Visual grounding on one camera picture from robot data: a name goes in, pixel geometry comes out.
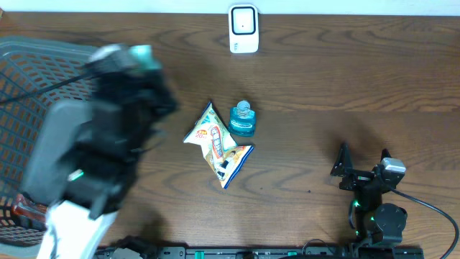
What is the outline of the red snack bar wrapper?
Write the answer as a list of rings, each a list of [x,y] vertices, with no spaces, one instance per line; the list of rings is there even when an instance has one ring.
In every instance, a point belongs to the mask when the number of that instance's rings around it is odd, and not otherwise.
[[[45,223],[47,207],[34,203],[22,194],[17,194],[15,202],[13,203],[12,212],[17,216],[24,216],[28,219]]]

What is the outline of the blue mouthwash bottle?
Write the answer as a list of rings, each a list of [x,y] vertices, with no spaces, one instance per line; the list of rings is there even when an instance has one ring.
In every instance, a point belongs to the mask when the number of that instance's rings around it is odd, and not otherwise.
[[[240,101],[230,110],[229,131],[240,137],[252,137],[256,129],[256,113],[247,100]]]

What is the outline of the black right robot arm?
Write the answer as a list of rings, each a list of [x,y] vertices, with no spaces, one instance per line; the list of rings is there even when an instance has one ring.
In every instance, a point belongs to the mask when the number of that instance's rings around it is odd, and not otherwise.
[[[370,250],[390,250],[403,240],[407,212],[395,204],[384,203],[382,195],[393,190],[405,176],[406,167],[382,150],[381,161],[370,171],[354,168],[349,146],[339,148],[331,175],[341,178],[339,188],[354,193],[349,205],[349,224],[356,231],[356,241],[349,245],[349,253],[359,258]]]

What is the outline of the teal wet wipes pack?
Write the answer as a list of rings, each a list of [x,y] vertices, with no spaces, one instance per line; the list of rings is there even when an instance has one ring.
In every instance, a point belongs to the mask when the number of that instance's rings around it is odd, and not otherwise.
[[[135,45],[129,48],[129,53],[146,71],[162,69],[161,62],[153,55],[151,45]]]

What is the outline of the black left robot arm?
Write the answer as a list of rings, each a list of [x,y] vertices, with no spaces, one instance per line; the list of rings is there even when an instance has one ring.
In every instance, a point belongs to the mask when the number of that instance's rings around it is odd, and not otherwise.
[[[89,101],[47,113],[21,190],[47,207],[39,258],[92,258],[137,179],[137,165],[176,101],[163,72],[95,75]]]

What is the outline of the yellow white snack bag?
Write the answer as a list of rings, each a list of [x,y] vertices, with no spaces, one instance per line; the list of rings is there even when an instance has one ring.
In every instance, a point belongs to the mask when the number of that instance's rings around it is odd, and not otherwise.
[[[254,150],[252,145],[236,143],[214,110],[211,101],[183,142],[201,147],[203,158],[224,189],[229,187]]]

